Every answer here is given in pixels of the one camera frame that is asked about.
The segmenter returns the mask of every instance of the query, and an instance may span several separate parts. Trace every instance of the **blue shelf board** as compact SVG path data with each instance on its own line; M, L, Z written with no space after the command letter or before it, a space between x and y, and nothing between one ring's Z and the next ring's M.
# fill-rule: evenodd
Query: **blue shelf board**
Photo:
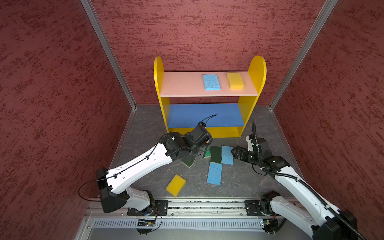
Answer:
M217 116L208 121L207 127L244 126L237 103L171 104L168 128L195 127L201 120L213 114Z

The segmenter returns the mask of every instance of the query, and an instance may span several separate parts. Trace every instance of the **yellow shelf frame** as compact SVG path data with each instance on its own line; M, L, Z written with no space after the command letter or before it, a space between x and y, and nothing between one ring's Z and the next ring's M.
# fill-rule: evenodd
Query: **yellow shelf frame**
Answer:
M243 127L207 127L207 130L210 132L212 137L241 137L245 126L249 118L251 117L252 111L257 103L257 100L260 97L261 92L263 91L265 79L266 79L266 63L265 59L262 56L256 56L252 59L251 64L248 68L248 73L252 79L253 84L257 90L257 96L241 96L237 102L241 116L244 121ZM157 96L159 98L159 103L161 107L161 112L163 114L164 123L166 125L167 132L179 132L180 134L185 134L193 130L193 127L186 128L168 128L168 119L169 119L169 110L170 102L169 97L161 97L161 84L164 77L164 65L160 57L155 58L154 64L154 77L155 77L155 86Z

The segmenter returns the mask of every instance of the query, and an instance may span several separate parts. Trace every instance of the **pink shelf board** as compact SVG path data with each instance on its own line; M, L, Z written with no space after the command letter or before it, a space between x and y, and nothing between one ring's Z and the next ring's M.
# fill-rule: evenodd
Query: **pink shelf board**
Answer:
M248 72L240 73L244 82L241 90L231 90L227 80L228 72L164 72L161 97L213 97L213 96L257 96L256 88ZM203 74L216 74L220 90L206 91Z

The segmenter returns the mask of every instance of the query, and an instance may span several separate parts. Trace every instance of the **black cable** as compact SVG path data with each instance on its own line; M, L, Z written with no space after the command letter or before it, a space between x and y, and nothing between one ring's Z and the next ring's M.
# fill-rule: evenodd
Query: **black cable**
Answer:
M273 232L267 232L267 233L269 233L269 234L271 234L271 233L277 233L277 232L283 227L283 225L285 224L286 221L287 221L286 218L283 219L283 221L282 221L281 224L276 228L275 231L273 231Z
M289 177L289 178L292 178L292 179L298 181L299 183L303 184L313 195L315 195L319 199L319 201L325 206L326 209L328 209L333 215L335 215L344 225L346 225L346 227L348 227L354 234L356 234L357 237L359 237L362 240L367 240L351 224L349 224L346 220L344 220L341 216L339 216L339 214L335 210L333 210L328 205L328 203L311 186L309 186L306 182L304 182L301 179L298 180L297 177L295 177L293 175L290 175L290 174L279 173L279 172L270 172L270 171L267 171L264 167L262 168L262 170L265 173L267 173L267 174L271 174L271 175L275 175L275 176L282 176L282 177Z
M268 175L268 174L261 174L259 172L256 172L256 170L255 170L255 168L253 166L254 166L254 164L252 164L252 169L254 170L255 173L260 174L261 176L267 176Z
M207 117L207 118L211 118L211 117L214 117L214 116L217 116L217 114L211 115L211 116L209 116L209 117Z
M259 141L257 140L257 135L256 135L256 123L254 121L252 122L252 133L253 133L253 139L255 140L256 147L257 147L257 158L259 160L259 165L260 165L260 167L262 167L263 166L263 162L262 162L262 158L261 158L261 155L260 155Z
M161 224L163 223L163 217L162 217L160 214L158 214L157 212L152 212L152 213L153 213L153 214L156 214L156 216L160 216L160 218L161 218L161 222L160 222L160 225L159 225L157 228L155 228L154 230L151 230L151 231L149 231L149 232L147 232L147 233L156 231L156 230L161 226Z
M217 116L217 114L210 116L210 118L208 118L208 120L205 122L205 125L207 125L208 121L209 121L211 118L213 118L214 116Z
M83 196L80 194L80 189L81 189L85 184L88 184L88 183L91 183L91 182L98 182L98 181L102 181L102 180L106 180L106 179L115 177L115 176L121 174L122 172L124 172L125 170L130 169L131 167L135 166L136 164L139 164L140 162L144 161L145 159L149 159L149 156L155 151L155 148L156 148L157 145L159 144L160 140L161 140L164 136L166 136L166 135L168 135L168 133L163 134L163 135L160 137L160 139L157 141L155 147L154 147L153 150L150 152L150 154L148 154L147 156L145 156L145 158L141 159L139 162L137 162L137 163L135 163L135 164L133 164L133 165L127 167L126 169L123 169L122 171L120 171L120 172L118 172L118 173L116 173L116 174L114 174L114 175L112 175L112 176L110 176L110 177L106 177L106 178L98 179L98 180L92 180L92 181L86 182L86 183L84 183L83 185L81 185L81 186L79 187L79 190L77 191L79 197L81 197L82 199L84 199L84 200L86 200L86 201L90 201L90 202L101 202L100 200L86 199L85 197L83 197Z

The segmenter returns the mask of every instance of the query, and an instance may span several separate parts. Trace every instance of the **blue sponge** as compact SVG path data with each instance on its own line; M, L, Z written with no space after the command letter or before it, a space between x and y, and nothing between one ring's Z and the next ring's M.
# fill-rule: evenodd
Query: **blue sponge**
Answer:
M203 74L205 90L220 90L220 84L216 74Z
M233 165L233 147L221 146L221 163Z
M210 162L207 183L220 185L222 170L223 170L223 165L215 162Z

